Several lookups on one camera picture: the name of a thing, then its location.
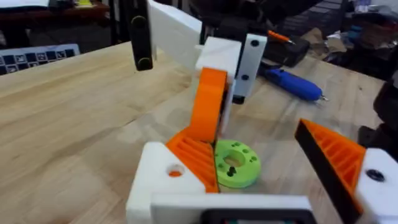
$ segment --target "orange ribbed part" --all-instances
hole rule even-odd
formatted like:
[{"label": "orange ribbed part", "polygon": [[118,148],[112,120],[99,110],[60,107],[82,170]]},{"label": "orange ribbed part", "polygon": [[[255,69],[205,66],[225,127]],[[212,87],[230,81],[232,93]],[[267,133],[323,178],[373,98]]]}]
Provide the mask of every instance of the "orange ribbed part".
[{"label": "orange ribbed part", "polygon": [[306,119],[302,122],[335,170],[345,189],[354,198],[365,148],[344,136]]},{"label": "orange ribbed part", "polygon": [[176,134],[166,146],[205,185],[206,192],[218,193],[213,148],[210,144],[187,136],[184,129]]}]

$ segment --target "orange 3d printed part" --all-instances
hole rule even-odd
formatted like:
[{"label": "orange 3d printed part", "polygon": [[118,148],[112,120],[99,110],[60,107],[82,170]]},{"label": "orange 3d printed part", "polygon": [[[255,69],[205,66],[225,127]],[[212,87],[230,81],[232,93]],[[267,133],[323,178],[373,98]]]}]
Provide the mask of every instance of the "orange 3d printed part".
[{"label": "orange 3d printed part", "polygon": [[216,139],[227,73],[204,68],[193,105],[189,127],[176,134],[166,146],[205,185],[217,193],[218,184],[211,144]]},{"label": "orange 3d printed part", "polygon": [[343,222],[354,223],[363,212],[354,194],[365,148],[305,119],[300,120],[295,137]]}]

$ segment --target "wooden table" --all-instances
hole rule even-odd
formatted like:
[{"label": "wooden table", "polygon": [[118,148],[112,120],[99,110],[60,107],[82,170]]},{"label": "wooden table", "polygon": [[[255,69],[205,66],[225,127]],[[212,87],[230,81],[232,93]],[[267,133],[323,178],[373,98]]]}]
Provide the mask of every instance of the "wooden table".
[{"label": "wooden table", "polygon": [[[308,195],[319,223],[339,223],[294,131],[307,118],[356,139],[361,125],[379,124],[372,103],[382,81],[310,57],[290,71],[330,101],[305,103],[257,79],[225,138],[250,145],[262,174],[222,190]],[[163,54],[136,72],[129,43],[0,77],[1,223],[124,223],[143,145],[189,123],[190,79]]]}]

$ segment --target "green 3d printed part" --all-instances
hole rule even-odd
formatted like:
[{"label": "green 3d printed part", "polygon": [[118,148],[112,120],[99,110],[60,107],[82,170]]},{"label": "green 3d printed part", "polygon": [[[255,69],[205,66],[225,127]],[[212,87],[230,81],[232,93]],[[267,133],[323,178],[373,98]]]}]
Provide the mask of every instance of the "green 3d printed part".
[{"label": "green 3d printed part", "polygon": [[218,182],[226,187],[244,188],[253,184],[261,171],[257,154],[235,140],[219,140],[215,153]]}]

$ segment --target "clutter in background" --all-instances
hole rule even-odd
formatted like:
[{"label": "clutter in background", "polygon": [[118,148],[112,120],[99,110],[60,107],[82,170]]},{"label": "clutter in background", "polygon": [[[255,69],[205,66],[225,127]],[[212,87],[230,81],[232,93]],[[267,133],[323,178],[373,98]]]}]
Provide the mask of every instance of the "clutter in background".
[{"label": "clutter in background", "polygon": [[307,32],[302,38],[310,42],[308,53],[320,60],[326,58],[330,53],[347,51],[343,41],[340,39],[340,35],[331,35],[327,40],[323,40],[322,31],[318,28]]}]

